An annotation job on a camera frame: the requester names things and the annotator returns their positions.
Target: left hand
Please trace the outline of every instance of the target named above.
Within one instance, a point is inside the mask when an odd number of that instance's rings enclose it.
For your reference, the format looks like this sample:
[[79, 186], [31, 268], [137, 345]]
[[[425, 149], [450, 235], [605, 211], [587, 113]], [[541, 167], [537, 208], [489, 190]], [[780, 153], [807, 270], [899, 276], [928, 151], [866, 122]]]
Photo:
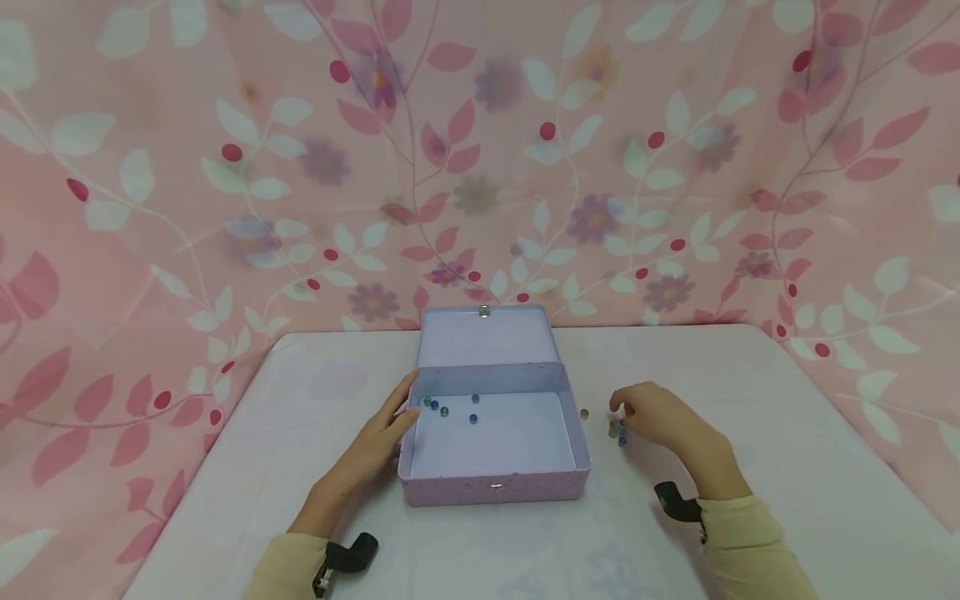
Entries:
[[397, 410], [410, 395], [410, 386], [417, 379], [413, 370], [396, 385], [380, 407], [357, 434], [327, 477], [339, 481], [352, 490], [369, 483], [396, 455], [397, 444], [420, 416], [415, 406], [401, 413]]
[[330, 537], [353, 493], [387, 466], [396, 455], [400, 438], [417, 422], [419, 407], [397, 412], [417, 375], [414, 370], [400, 380], [337, 464], [314, 484], [289, 533]]

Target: right hand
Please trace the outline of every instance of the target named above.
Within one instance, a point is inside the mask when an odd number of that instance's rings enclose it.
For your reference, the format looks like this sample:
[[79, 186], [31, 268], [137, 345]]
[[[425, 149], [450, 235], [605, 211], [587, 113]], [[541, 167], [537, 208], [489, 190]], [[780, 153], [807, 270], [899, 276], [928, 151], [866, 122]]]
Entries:
[[676, 454], [684, 454], [693, 444], [723, 437], [673, 392], [652, 381], [614, 392], [610, 410], [617, 412], [621, 406], [628, 429]]

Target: beige sleeve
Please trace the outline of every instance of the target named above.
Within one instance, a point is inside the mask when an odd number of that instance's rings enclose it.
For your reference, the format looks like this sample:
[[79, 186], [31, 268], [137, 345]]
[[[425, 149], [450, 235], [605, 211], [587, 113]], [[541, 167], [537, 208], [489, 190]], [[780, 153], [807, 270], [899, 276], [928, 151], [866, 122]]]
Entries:
[[755, 495], [698, 499], [707, 532], [704, 552], [728, 600], [817, 600], [783, 531]]
[[253, 569], [243, 600], [314, 600], [313, 580], [325, 557], [323, 538], [276, 536]]

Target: black wrist strap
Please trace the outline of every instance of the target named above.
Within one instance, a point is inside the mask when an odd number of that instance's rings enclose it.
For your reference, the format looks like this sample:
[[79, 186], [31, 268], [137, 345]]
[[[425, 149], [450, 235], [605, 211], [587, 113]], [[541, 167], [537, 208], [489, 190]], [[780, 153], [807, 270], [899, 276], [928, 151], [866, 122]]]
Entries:
[[360, 573], [367, 570], [379, 547], [380, 543], [367, 532], [357, 536], [350, 548], [329, 541], [326, 544], [326, 559], [313, 578], [314, 597], [323, 598], [326, 595], [334, 573]]

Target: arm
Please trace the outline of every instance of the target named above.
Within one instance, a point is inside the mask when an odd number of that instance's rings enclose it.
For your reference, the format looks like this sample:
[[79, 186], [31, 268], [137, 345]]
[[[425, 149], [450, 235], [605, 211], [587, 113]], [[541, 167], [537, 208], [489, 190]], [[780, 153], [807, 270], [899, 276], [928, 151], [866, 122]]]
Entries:
[[347, 503], [390, 462], [400, 438], [420, 415], [419, 408], [397, 412], [416, 378], [413, 371], [400, 381], [337, 464], [313, 485], [287, 533], [270, 541], [243, 600], [314, 599], [313, 579]]
[[730, 441], [655, 383], [617, 390], [611, 410], [643, 438], [672, 450], [689, 471], [708, 536], [705, 554], [730, 600], [817, 600], [783, 532], [736, 463]]

